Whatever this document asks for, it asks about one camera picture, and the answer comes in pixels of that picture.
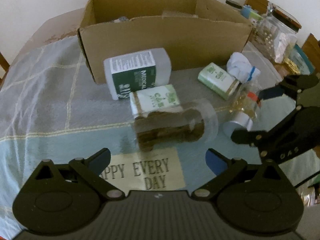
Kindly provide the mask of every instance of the small white box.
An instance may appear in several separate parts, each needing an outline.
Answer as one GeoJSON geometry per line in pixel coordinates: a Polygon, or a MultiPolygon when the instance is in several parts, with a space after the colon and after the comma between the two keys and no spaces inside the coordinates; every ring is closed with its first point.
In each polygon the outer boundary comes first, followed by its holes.
{"type": "Polygon", "coordinates": [[[177,93],[172,85],[165,85],[131,92],[130,104],[132,115],[147,117],[148,113],[160,112],[179,112],[182,110],[177,93]]]}

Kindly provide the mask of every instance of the light blue tablecloth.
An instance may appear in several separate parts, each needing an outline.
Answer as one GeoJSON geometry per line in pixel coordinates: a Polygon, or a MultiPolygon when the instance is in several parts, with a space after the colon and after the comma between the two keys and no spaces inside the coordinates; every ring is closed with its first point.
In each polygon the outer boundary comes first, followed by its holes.
{"type": "MultiPolygon", "coordinates": [[[[244,54],[261,70],[264,88],[279,81],[250,44],[244,54]]],[[[231,101],[224,101],[199,83],[200,70],[173,72],[170,83],[182,103],[207,98],[223,123],[231,101]]],[[[20,231],[12,202],[42,159],[67,163],[75,157],[87,158],[103,147],[108,147],[112,155],[138,151],[129,102],[113,101],[107,85],[93,82],[76,37],[21,56],[10,67],[0,101],[0,236],[6,239],[20,231]]],[[[294,104],[288,97],[263,102],[263,114],[254,128],[269,130],[294,104]]],[[[260,163],[257,149],[234,144],[220,129],[214,140],[176,145],[185,189],[193,191],[215,176],[205,164],[208,148],[228,158],[241,157],[248,163],[260,163]]],[[[318,171],[319,163],[314,152],[309,151],[281,168],[296,184],[318,171]]]]}

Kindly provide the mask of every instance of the crumpled white plastic bag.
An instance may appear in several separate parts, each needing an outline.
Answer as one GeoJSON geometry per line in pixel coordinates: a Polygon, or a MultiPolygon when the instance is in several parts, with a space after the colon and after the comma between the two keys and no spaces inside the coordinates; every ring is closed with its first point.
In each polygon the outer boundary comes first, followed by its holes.
{"type": "Polygon", "coordinates": [[[227,63],[227,72],[234,76],[241,83],[246,83],[256,79],[260,75],[260,70],[253,67],[249,60],[239,52],[234,52],[227,63]]]}

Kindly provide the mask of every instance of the bottle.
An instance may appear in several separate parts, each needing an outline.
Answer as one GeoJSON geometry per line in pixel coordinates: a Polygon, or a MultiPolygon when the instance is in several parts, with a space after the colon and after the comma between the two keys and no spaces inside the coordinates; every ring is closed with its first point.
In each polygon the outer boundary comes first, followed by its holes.
{"type": "Polygon", "coordinates": [[[234,130],[251,130],[260,111],[261,104],[258,98],[260,90],[256,79],[240,86],[235,101],[230,108],[229,121],[223,124],[225,135],[231,137],[234,130]]]}

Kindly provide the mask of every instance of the chair backrest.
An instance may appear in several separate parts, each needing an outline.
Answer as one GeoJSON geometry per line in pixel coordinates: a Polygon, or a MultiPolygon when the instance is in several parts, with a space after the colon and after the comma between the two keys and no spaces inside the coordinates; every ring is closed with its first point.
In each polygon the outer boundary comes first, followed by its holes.
{"type": "Polygon", "coordinates": [[[0,52],[0,66],[5,70],[8,71],[9,69],[9,63],[5,60],[5,58],[2,56],[0,52]]]}
{"type": "Polygon", "coordinates": [[[245,0],[244,5],[250,5],[252,9],[257,10],[259,14],[267,12],[268,0],[245,0]]]}

